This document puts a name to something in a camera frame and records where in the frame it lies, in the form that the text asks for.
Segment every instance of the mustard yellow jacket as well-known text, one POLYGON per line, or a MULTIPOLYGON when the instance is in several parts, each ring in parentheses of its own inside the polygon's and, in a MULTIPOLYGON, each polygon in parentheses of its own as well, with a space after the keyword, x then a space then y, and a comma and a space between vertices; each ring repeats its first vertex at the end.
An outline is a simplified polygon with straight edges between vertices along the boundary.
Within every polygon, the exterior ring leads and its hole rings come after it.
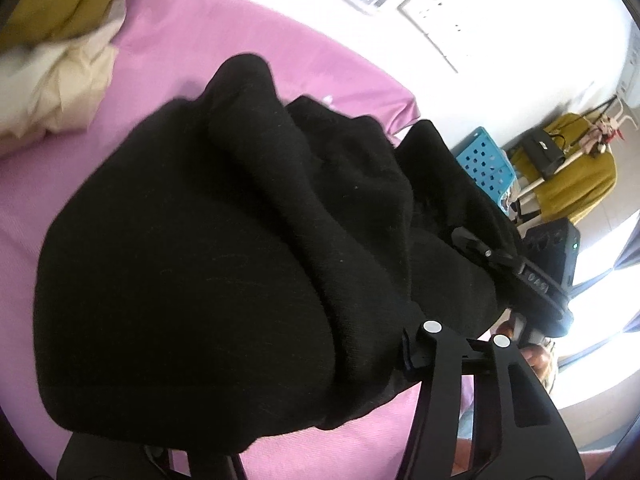
MULTIPOLYGON (((566 114, 546 127, 545 131, 549 134, 561 134, 569 146, 590 127, 591 123, 586 119, 576 114, 566 114)), ((560 137, 554 140, 558 146, 563 146, 560 137)), ((578 149, 577 145, 574 146, 566 154, 567 158, 578 149)), ((511 163, 530 182, 540 178, 523 149, 516 150, 511 163)), ((568 218, 574 224, 579 222, 611 192, 616 185, 616 178, 616 163, 611 153, 605 152, 596 158, 581 156, 536 188, 543 222, 558 218, 568 218)))

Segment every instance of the black fabric cover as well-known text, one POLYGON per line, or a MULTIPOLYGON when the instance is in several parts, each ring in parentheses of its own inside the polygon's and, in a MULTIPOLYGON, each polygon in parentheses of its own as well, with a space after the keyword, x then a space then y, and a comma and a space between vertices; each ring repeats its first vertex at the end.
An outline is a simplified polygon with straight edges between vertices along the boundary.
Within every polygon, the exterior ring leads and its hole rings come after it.
POLYGON ((47 233, 38 384, 68 430, 231 454, 330 429, 410 386, 403 329, 479 336, 505 308, 449 245, 517 231, 423 121, 394 152, 373 118, 284 107, 228 60, 137 126, 47 233))

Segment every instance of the pink bed sheet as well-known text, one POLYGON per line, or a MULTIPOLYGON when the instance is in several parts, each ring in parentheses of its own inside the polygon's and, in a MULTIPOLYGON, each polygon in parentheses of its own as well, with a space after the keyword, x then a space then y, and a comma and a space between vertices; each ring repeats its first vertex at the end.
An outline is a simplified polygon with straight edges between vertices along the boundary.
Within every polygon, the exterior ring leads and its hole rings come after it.
MULTIPOLYGON (((38 254, 55 215, 140 119, 175 96, 198 95, 239 52, 269 61, 284 100, 309 94, 348 115, 372 114, 389 136, 419 115, 409 91, 357 54, 244 0, 131 0, 115 43, 113 82, 90 127, 0 160, 0 406, 52 476, 70 433, 50 420, 36 387, 38 254)), ((464 392, 462 408, 469 381, 464 392)), ((249 478, 394 478, 417 396, 418 387, 332 432, 265 438, 244 454, 249 478)))

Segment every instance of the blue plastic basket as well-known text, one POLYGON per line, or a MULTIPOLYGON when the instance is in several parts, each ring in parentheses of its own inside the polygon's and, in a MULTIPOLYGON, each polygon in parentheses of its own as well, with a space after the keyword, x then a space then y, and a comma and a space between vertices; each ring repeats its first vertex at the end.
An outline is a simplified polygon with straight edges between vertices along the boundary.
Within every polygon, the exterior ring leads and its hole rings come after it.
POLYGON ((516 173, 484 128, 474 130, 473 140, 456 160, 498 207, 508 214, 507 192, 516 179, 516 173))

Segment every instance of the white wall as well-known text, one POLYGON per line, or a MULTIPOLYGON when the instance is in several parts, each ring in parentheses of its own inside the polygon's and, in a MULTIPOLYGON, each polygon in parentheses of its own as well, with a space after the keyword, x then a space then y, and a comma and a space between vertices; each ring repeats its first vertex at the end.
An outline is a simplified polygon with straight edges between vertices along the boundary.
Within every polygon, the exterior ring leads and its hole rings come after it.
POLYGON ((479 125, 504 144, 558 105, 604 100, 622 71, 631 23, 620 0, 462 0, 479 43, 472 70, 457 75, 395 10, 367 16, 343 0, 253 1, 388 72, 414 93, 449 146, 479 125))
MULTIPOLYGON (((593 371, 596 381, 598 370, 593 371)), ((640 372, 591 399, 559 410, 575 445, 588 446, 622 427, 629 427, 640 412, 640 372)))

